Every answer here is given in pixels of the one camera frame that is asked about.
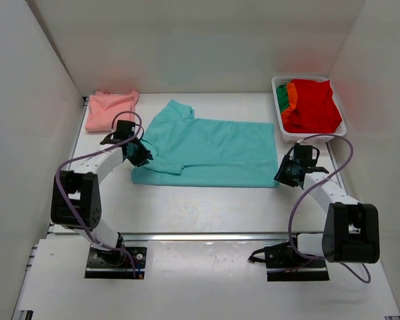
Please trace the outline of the teal t-shirt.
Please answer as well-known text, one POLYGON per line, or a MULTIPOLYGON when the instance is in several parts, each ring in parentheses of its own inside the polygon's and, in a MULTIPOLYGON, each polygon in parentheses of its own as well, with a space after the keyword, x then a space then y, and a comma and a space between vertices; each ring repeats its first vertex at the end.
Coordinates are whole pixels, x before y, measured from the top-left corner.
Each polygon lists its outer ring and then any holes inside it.
POLYGON ((279 164, 271 123, 201 119, 171 100, 142 143, 153 158, 131 172, 134 184, 276 188, 279 164))

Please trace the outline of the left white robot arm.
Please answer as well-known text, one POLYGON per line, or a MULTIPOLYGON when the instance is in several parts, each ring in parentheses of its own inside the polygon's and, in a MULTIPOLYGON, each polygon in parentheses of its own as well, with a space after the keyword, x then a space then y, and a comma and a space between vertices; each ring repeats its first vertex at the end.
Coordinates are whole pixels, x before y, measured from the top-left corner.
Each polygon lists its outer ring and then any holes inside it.
POLYGON ((86 238, 97 255, 112 266, 133 261, 123 236, 101 217, 99 185, 126 160, 141 167, 152 159, 151 152, 136 134, 108 134, 96 152, 68 160, 58 167, 51 202, 52 222, 86 238))

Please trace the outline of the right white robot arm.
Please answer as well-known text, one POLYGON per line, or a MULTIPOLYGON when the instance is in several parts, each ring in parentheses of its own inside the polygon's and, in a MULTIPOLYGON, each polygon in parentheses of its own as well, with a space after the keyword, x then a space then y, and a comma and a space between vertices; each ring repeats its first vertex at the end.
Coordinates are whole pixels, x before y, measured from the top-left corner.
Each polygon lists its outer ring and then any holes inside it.
POLYGON ((379 217, 374 205, 360 203, 338 186, 317 159, 286 154, 275 180, 301 187, 325 211, 320 233, 289 234, 284 243, 252 252, 248 260, 274 272, 290 272, 316 261, 372 264, 379 260, 379 217))

